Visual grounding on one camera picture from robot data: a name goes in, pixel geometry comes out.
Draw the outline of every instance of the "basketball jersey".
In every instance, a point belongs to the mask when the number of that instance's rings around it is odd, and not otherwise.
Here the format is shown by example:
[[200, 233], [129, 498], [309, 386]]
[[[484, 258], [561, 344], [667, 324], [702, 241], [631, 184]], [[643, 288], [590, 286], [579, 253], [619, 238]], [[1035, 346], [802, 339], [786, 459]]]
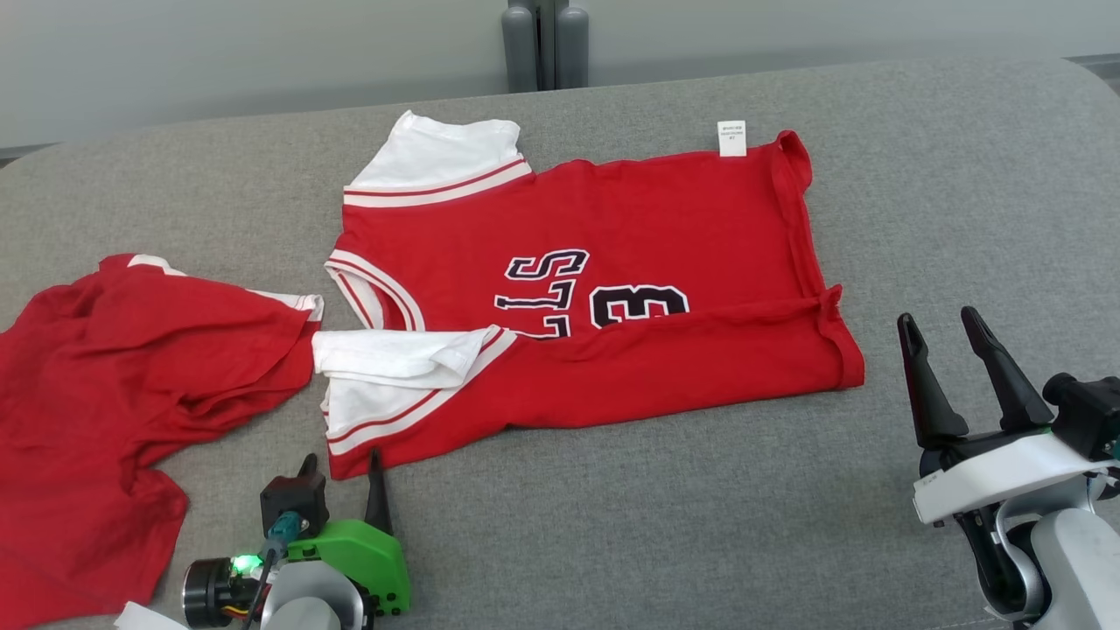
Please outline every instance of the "basketball jersey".
[[321, 309], [132, 254], [36, 295], [0, 333], [0, 627], [148, 602], [187, 509], [151, 466], [306, 386]]
[[535, 175], [517, 131], [407, 112], [345, 189], [326, 267], [373, 330], [314, 342], [333, 476], [365, 472], [372, 447], [396, 465], [510, 426], [862, 385], [796, 135]]

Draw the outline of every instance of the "striped trim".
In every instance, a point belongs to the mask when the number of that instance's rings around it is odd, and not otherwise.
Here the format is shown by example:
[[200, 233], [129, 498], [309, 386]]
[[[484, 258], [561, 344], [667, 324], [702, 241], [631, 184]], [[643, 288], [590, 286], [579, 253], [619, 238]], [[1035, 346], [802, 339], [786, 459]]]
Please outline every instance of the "striped trim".
[[503, 352], [508, 350], [517, 339], [516, 333], [496, 326], [494, 327], [494, 334], [493, 339], [484, 343], [482, 351], [479, 351], [474, 364], [472, 364], [470, 370], [463, 380], [463, 385], [452, 388], [433, 389], [408, 409], [391, 417], [373, 417], [356, 423], [336, 436], [332, 436], [330, 432], [328, 432], [327, 447], [330, 454], [343, 455], [368, 442], [401, 433], [424, 419], [436, 411], [436, 409], [439, 409], [475, 377], [480, 374], [495, 359], [501, 356]]
[[363, 322], [371, 328], [383, 328], [385, 325], [384, 314], [381, 311], [381, 302], [373, 294], [373, 288], [381, 289], [388, 295], [404, 316], [404, 328], [408, 331], [423, 331], [423, 315], [420, 314], [420, 305], [412, 295], [393, 279], [370, 263], [366, 259], [336, 249], [330, 252], [330, 258], [324, 263], [327, 272], [338, 284], [346, 300], [363, 318]]
[[511, 161], [475, 175], [438, 187], [371, 189], [347, 186], [343, 188], [343, 205], [355, 207], [408, 207], [457, 200], [495, 186], [508, 184], [531, 176], [533, 169], [525, 158], [517, 155]]

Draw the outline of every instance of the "gray fabric tabletop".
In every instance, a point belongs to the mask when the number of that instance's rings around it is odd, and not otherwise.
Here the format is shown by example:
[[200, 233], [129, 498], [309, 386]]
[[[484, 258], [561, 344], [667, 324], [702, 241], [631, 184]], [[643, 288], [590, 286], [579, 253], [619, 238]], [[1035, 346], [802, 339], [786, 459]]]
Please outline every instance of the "gray fabric tabletop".
[[[579, 430], [519, 430], [394, 469], [413, 610], [390, 630], [999, 627], [955, 527], [922, 526], [895, 318], [914, 313], [959, 411], [999, 416], [958, 311], [977, 306], [1036, 386], [1120, 372], [1120, 100], [1061, 61], [942, 59], [216, 120], [45, 149], [0, 170], [0, 328], [108, 254], [321, 293], [342, 186], [405, 109], [506, 118], [538, 170], [796, 130], [824, 277], [867, 358], [860, 389]], [[153, 606], [194, 559], [255, 550], [258, 492], [325, 456], [316, 378], [161, 467], [190, 509]], [[366, 482], [328, 485], [361, 517]], [[1118, 524], [1120, 511], [1103, 512]], [[108, 629], [110, 618], [57, 629]]]

